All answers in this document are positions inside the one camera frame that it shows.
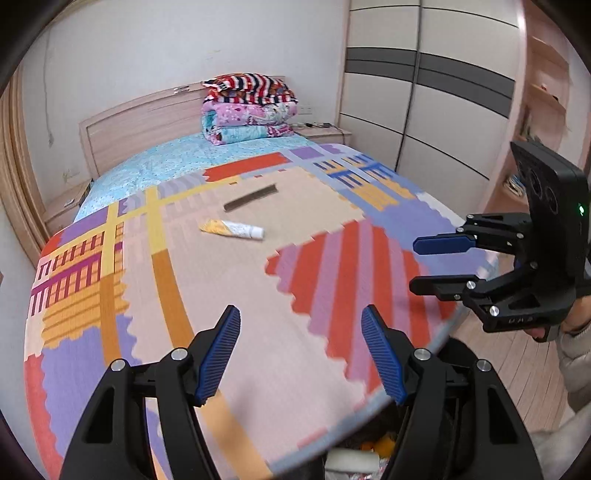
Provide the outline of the person's right hand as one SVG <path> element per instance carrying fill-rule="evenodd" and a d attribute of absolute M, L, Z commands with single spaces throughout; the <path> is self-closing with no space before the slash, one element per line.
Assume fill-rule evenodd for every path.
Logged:
<path fill-rule="evenodd" d="M 577 299 L 566 319 L 560 325 L 557 343 L 565 350 L 590 350 L 590 297 Z"/>

